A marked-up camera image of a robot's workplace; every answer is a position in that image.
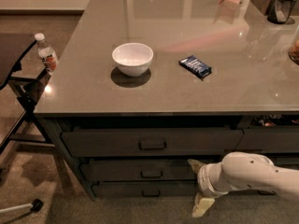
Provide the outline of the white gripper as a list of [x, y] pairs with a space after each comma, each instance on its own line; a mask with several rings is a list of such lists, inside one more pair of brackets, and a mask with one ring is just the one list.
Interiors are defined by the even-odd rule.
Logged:
[[194, 159], [188, 159], [188, 164], [192, 167], [193, 172], [198, 174], [198, 186], [204, 196], [200, 193], [196, 194], [192, 217], [202, 217], [214, 204], [215, 200], [213, 198], [219, 198], [228, 193], [220, 180], [221, 164], [204, 164]]

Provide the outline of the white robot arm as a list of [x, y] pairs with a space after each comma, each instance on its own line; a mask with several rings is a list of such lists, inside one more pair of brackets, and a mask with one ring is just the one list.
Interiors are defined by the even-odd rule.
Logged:
[[277, 167], [264, 155], [231, 152], [218, 163], [193, 159], [188, 163], [197, 175], [200, 189], [195, 196], [193, 217], [202, 217], [217, 198], [231, 191], [263, 190], [299, 201], [299, 171]]

